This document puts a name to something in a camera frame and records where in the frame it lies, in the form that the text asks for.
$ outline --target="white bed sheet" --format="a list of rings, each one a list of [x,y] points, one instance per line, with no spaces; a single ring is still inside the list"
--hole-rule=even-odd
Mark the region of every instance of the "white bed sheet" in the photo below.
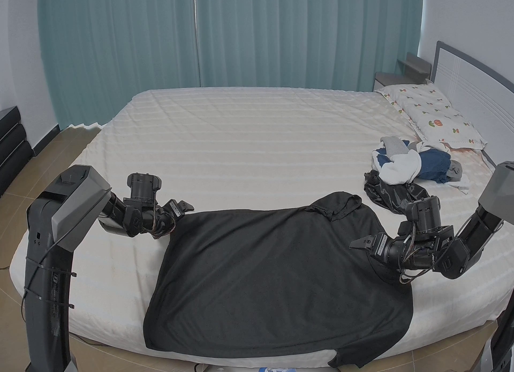
[[[119,196],[126,177],[162,179],[161,203],[183,199],[196,211],[274,209],[310,204],[333,191],[362,197],[390,235],[402,216],[374,205],[363,191],[380,137],[414,139],[408,122],[378,93],[289,88],[193,88],[147,91],[109,122],[75,163],[90,164]],[[477,207],[491,173],[479,154],[452,151],[472,181],[468,195],[423,181],[441,201],[445,224],[458,229]],[[428,273],[413,283],[414,316],[391,356],[495,319],[514,285],[514,237],[505,224],[481,260],[457,280]],[[74,254],[69,329],[109,345],[167,358],[230,366],[326,366],[334,351],[276,359],[220,360],[145,347],[142,324],[168,240],[125,238],[96,222]],[[27,234],[11,262],[21,293]]]

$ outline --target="black t-shirt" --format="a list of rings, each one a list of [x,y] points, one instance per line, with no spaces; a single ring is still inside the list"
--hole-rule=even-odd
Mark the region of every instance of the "black t-shirt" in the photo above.
[[[363,366],[407,332],[412,290],[351,250],[383,232],[360,197],[186,215],[170,237],[146,312],[146,346],[211,358],[336,350]]]

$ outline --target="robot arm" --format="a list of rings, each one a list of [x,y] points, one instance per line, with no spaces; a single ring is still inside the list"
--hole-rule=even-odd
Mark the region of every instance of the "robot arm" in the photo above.
[[[407,221],[400,225],[397,238],[385,233],[369,235],[350,247],[365,249],[372,258],[402,273],[433,269],[456,279],[479,260],[503,221],[514,223],[513,202],[514,162],[504,162],[482,192],[478,208],[455,236],[453,226],[441,226],[439,199],[432,196],[409,204]]]
[[[73,253],[96,219],[108,232],[134,237],[169,234],[193,207],[171,199],[160,207],[157,176],[132,174],[131,197],[123,202],[91,166],[62,172],[27,210],[29,240],[25,266],[29,372],[77,370],[69,351],[68,302]]]

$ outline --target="white label sticker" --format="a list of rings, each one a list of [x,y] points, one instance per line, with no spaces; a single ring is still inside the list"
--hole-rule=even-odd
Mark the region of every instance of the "white label sticker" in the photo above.
[[[170,206],[171,206],[171,209],[173,209],[173,212],[175,212],[175,214],[177,215],[177,217],[179,217],[180,212],[179,212],[178,208],[175,206],[175,202],[171,201]]]
[[[386,242],[387,241],[387,235],[386,234],[382,234],[382,240],[380,241],[380,246],[378,247],[378,251],[377,251],[377,255],[381,255],[382,252],[384,251],[384,247],[386,246]]]

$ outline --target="floral print pillow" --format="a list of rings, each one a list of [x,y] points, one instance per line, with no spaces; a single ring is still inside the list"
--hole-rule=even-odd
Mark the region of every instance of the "floral print pillow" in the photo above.
[[[424,141],[442,142],[454,149],[484,149],[484,138],[433,83],[390,85],[376,92],[409,120]]]

